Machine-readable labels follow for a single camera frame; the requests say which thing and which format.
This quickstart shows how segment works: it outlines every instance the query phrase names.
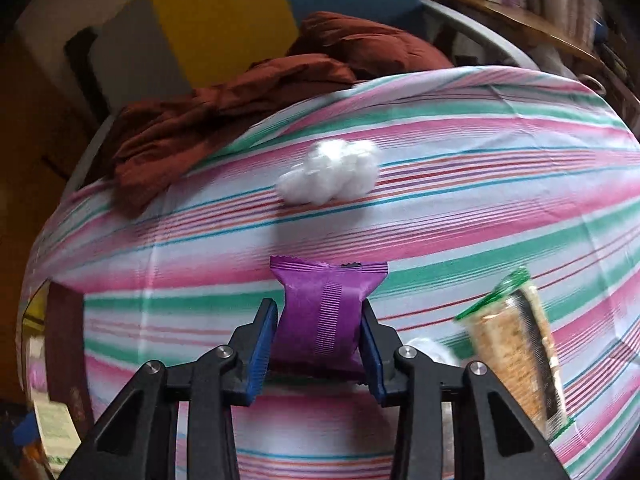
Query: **green and clear plastic wrapper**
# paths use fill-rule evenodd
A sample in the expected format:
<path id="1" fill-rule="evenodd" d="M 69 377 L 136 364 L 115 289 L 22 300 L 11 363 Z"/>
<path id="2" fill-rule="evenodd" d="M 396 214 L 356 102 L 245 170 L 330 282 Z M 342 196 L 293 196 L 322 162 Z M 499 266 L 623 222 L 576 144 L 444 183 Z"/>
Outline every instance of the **green and clear plastic wrapper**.
<path id="1" fill-rule="evenodd" d="M 560 363 L 551 327 L 531 281 L 519 267 L 456 316 L 476 355 L 518 401 L 547 440 L 567 424 Z"/>

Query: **purple snack packet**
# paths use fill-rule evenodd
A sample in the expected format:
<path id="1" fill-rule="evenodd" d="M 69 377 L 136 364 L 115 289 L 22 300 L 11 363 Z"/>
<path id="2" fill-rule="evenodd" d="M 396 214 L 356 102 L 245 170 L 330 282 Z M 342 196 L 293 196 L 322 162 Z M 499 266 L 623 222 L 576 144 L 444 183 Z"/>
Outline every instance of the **purple snack packet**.
<path id="1" fill-rule="evenodd" d="M 318 370 L 361 371 L 362 301 L 386 278 L 386 262 L 336 266 L 272 256 L 270 268 L 285 288 L 285 307 L 271 346 L 276 369 L 304 364 L 289 368 L 311 375 L 319 375 Z"/>

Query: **striped tablecloth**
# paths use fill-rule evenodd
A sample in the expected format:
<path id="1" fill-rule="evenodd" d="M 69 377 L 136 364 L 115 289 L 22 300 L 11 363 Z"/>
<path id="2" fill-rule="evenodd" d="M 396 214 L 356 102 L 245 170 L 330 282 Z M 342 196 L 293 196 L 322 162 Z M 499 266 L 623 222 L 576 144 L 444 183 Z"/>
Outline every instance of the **striped tablecloth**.
<path id="1" fill-rule="evenodd" d="M 276 178 L 317 139 L 372 139 L 369 196 L 283 206 Z M 403 340 L 472 355 L 452 318 L 519 264 L 540 289 L 571 427 L 552 444 L 574 479 L 604 478 L 640 422 L 640 150 L 581 84 L 516 68 L 392 76 L 293 106 L 180 182 L 135 221 L 98 182 L 50 218 L 22 302 L 47 277 L 86 294 L 99 415 L 148 359 L 177 364 L 228 341 L 263 296 L 270 254 L 389 261 L 377 316 Z M 386 478 L 397 413 L 362 387 L 269 384 L 234 410 L 243 479 Z M 184 477 L 186 406 L 178 424 Z"/>

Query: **screw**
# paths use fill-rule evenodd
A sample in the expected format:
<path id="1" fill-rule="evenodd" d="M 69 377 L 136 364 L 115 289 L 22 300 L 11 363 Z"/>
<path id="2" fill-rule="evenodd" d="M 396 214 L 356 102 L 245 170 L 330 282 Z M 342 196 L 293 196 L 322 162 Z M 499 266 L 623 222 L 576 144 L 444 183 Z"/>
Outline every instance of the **screw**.
<path id="1" fill-rule="evenodd" d="M 486 373 L 486 364 L 481 361 L 473 361 L 469 365 L 469 368 L 471 370 L 471 373 L 475 375 L 484 375 Z"/>
<path id="2" fill-rule="evenodd" d="M 418 355 L 418 351 L 414 347 L 407 345 L 401 346 L 398 349 L 398 353 L 406 359 L 413 359 Z"/>
<path id="3" fill-rule="evenodd" d="M 231 357 L 233 353 L 234 353 L 234 349 L 231 348 L 231 346 L 229 345 L 216 346 L 216 355 L 218 357 L 222 357 L 223 359 L 226 359 L 228 357 Z"/>
<path id="4" fill-rule="evenodd" d="M 147 361 L 145 363 L 145 370 L 149 374 L 158 373 L 161 367 L 162 363 L 160 361 Z"/>

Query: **wooden floor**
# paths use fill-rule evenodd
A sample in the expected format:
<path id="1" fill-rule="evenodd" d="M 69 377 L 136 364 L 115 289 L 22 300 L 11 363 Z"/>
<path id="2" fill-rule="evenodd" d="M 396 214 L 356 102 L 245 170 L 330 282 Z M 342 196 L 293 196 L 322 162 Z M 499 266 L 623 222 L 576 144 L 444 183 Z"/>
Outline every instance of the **wooden floor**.
<path id="1" fill-rule="evenodd" d="M 12 33 L 0 45 L 0 400 L 23 401 L 15 324 L 24 267 L 65 186 L 60 173 L 73 170 L 86 133 Z"/>

